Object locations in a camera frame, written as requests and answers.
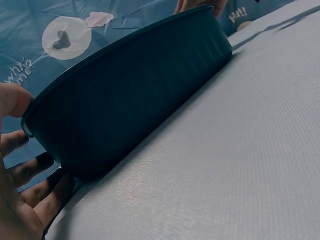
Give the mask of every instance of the white surface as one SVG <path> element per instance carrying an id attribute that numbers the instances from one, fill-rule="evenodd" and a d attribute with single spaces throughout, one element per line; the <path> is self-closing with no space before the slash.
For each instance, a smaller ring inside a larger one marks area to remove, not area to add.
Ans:
<path id="1" fill-rule="evenodd" d="M 46 239 L 320 239 L 319 23 L 320 11 L 238 49 Z"/>
<path id="2" fill-rule="evenodd" d="M 59 31 L 67 33 L 70 47 L 59 50 L 53 48 L 54 42 L 59 40 Z M 59 60 L 69 60 L 83 54 L 88 49 L 91 39 L 92 30 L 84 20 L 78 17 L 59 16 L 44 30 L 42 46 L 49 56 Z"/>

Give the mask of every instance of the white circle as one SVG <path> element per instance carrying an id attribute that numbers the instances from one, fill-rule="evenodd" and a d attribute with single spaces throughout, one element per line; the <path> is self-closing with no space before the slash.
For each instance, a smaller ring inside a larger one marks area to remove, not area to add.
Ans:
<path id="1" fill-rule="evenodd" d="M 64 37 L 67 36 L 69 45 L 65 44 L 64 47 L 57 49 L 54 45 L 60 40 L 59 34 L 62 33 Z M 83 54 L 88 49 L 91 38 L 91 28 L 84 20 L 78 17 L 59 16 L 45 28 L 42 46 L 49 56 L 59 60 L 69 60 Z"/>

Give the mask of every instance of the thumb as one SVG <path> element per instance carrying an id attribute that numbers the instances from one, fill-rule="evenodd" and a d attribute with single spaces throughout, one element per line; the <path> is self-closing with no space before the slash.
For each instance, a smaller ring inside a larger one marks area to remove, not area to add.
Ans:
<path id="1" fill-rule="evenodd" d="M 32 100 L 32 95 L 18 84 L 0 83 L 0 119 L 6 115 L 21 117 Z"/>

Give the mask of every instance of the bowl rim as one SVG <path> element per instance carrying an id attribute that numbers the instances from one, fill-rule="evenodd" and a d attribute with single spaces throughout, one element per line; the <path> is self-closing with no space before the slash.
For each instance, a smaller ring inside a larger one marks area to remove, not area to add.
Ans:
<path id="1" fill-rule="evenodd" d="M 107 52 L 110 52 L 116 48 L 118 48 L 119 46 L 122 46 L 124 44 L 126 44 L 127 42 L 131 41 L 134 38 L 137 38 L 147 32 L 152 31 L 153 29 L 169 24 L 170 22 L 176 21 L 180 18 L 186 17 L 190 14 L 193 14 L 195 12 L 199 12 L 199 11 L 204 11 L 204 10 L 211 10 L 213 8 L 212 5 L 210 4 L 204 4 L 201 6 L 198 6 L 196 8 L 190 9 L 188 11 L 185 12 L 181 12 L 181 13 L 177 13 L 174 15 L 171 15 L 169 17 L 166 17 L 162 20 L 156 21 L 150 25 L 147 25 L 137 31 L 134 31 L 118 40 L 116 40 L 115 42 L 101 48 L 100 50 L 96 51 L 95 53 L 85 57 L 84 59 L 82 59 L 81 61 L 79 61 L 78 63 L 76 63 L 75 65 L 69 67 L 67 70 L 65 70 L 63 73 L 61 73 L 55 80 L 53 80 L 47 87 L 45 87 L 45 89 L 43 91 L 41 91 L 39 93 L 39 95 L 32 101 L 32 103 L 29 105 L 28 109 L 26 110 L 26 112 L 24 113 L 24 115 L 22 116 L 21 119 L 21 128 L 24 131 L 24 133 L 29 137 L 29 138 L 34 138 L 34 136 L 32 135 L 32 133 L 28 130 L 28 127 L 26 125 L 26 121 L 29 118 L 29 116 L 36 110 L 36 108 L 39 106 L 39 104 L 41 103 L 41 101 L 55 88 L 58 87 L 58 85 L 60 83 L 62 83 L 62 81 L 64 81 L 65 79 L 67 79 L 69 76 L 71 76 L 72 74 L 74 74 L 76 71 L 78 71 L 80 68 L 84 67 L 85 65 L 88 65 L 89 63 L 91 63 L 92 61 L 94 61 L 95 59 L 99 58 L 100 56 L 104 55 Z"/>

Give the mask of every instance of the bowl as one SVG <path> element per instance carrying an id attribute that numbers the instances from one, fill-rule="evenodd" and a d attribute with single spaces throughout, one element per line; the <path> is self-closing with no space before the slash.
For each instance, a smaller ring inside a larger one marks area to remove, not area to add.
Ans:
<path id="1" fill-rule="evenodd" d="M 74 177 L 110 171 L 230 60 L 210 5 L 144 27 L 80 61 L 21 127 Z"/>

